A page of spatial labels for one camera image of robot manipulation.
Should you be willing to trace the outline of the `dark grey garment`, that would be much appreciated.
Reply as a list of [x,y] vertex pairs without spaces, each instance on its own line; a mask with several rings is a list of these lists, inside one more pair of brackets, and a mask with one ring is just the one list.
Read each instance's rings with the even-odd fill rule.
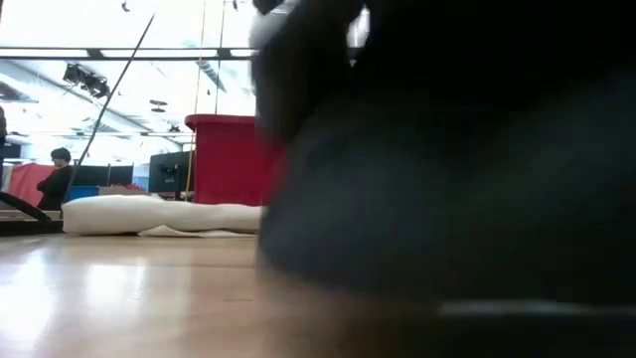
[[274,268],[412,301],[636,305],[636,0],[252,0]]

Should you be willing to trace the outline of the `red plastic laundry bin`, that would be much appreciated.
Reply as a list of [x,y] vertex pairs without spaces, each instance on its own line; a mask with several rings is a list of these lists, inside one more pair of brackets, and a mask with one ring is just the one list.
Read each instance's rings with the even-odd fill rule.
[[197,203],[269,203],[285,168],[284,147],[266,139],[254,117],[191,114],[185,124],[196,132]]

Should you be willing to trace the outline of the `black computer monitor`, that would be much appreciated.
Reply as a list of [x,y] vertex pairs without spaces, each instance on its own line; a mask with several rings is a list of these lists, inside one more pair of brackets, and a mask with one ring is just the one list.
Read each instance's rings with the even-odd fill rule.
[[195,166],[190,152],[156,154],[150,157],[148,190],[151,193],[185,192],[195,190]]

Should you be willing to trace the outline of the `cream canvas tote bag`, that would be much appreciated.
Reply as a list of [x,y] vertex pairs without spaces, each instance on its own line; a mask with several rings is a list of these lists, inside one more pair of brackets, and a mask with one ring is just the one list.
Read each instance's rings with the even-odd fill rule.
[[62,206],[63,230],[73,236],[249,237],[262,209],[240,204],[194,204],[149,195],[106,195]]

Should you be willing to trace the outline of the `cardboard box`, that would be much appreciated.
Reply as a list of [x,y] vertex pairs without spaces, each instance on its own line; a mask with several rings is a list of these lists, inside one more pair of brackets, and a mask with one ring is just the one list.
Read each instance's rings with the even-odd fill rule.
[[124,186],[100,187],[98,189],[99,196],[122,195],[122,196],[147,196],[148,192],[138,189],[129,189]]

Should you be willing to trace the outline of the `blue box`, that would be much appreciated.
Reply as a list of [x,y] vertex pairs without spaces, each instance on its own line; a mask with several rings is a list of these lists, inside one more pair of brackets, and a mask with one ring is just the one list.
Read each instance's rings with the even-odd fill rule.
[[86,197],[93,197],[99,195],[99,187],[98,186],[72,186],[71,191],[68,196],[68,200],[76,200]]

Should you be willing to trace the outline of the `black ceiling spotlight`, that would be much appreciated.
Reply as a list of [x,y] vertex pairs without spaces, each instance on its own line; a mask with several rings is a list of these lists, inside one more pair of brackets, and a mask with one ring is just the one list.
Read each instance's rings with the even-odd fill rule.
[[79,64],[67,64],[63,81],[85,90],[91,97],[102,98],[110,95],[107,79],[95,74]]

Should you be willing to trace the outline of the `black overhead rig bar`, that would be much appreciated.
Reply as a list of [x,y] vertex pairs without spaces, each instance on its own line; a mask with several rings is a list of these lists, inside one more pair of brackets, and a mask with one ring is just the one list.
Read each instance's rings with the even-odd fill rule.
[[244,61],[249,48],[62,48],[0,47],[0,60],[18,61]]

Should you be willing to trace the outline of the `person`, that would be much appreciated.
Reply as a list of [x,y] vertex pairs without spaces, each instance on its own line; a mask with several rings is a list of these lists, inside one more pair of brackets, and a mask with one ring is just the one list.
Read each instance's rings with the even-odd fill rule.
[[74,172],[71,165],[71,153],[66,148],[54,149],[51,152],[51,159],[54,163],[53,172],[37,186],[37,189],[42,193],[38,208],[43,211],[59,211],[61,209]]

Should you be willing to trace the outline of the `red partition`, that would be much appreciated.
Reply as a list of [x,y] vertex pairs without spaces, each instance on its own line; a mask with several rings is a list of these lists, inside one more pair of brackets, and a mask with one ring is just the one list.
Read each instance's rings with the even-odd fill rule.
[[43,194],[37,189],[52,172],[52,165],[37,163],[16,165],[12,169],[9,193],[33,206],[37,206]]

